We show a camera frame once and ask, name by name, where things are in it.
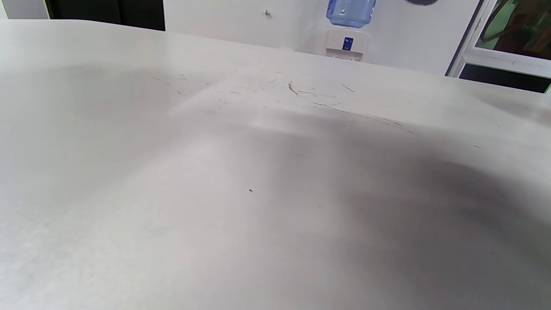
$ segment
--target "white wall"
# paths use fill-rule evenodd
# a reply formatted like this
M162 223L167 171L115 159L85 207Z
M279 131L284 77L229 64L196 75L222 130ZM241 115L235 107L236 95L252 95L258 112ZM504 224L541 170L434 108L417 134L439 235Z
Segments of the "white wall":
M4 5L2 4L2 1L0 1L0 19L8 19L8 16L6 15L6 10L4 9Z
M10 19L48 19L44 0L2 0Z
M315 53L328 0L164 0L167 31ZM444 75L478 0L378 0L366 60ZM272 13L266 18L265 9Z

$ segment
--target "blue water bottle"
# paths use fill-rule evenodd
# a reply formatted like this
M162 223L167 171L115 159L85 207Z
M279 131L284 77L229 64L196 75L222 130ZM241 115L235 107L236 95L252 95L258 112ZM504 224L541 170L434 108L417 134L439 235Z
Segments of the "blue water bottle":
M371 22L377 0L329 0L327 18L333 25L362 28Z

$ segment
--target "blue label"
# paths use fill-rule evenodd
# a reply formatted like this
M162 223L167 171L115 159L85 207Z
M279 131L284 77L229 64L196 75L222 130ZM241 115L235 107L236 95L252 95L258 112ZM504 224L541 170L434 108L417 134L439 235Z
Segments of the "blue label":
M354 38L344 38L343 51L349 51L352 49Z
M327 7L327 14L333 15L335 13L336 0L329 0L329 6Z

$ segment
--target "white tabletop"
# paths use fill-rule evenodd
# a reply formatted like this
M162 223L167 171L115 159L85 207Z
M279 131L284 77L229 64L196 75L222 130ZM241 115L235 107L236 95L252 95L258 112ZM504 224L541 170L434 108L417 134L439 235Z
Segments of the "white tabletop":
M0 309L548 309L546 95L0 23Z

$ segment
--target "door frame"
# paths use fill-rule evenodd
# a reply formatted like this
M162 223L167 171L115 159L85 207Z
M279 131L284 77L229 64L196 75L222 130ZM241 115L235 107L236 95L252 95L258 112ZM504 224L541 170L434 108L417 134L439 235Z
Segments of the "door frame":
M448 76L459 77L466 64L551 78L551 60L475 47L498 0L483 0L473 26L467 30L463 45Z

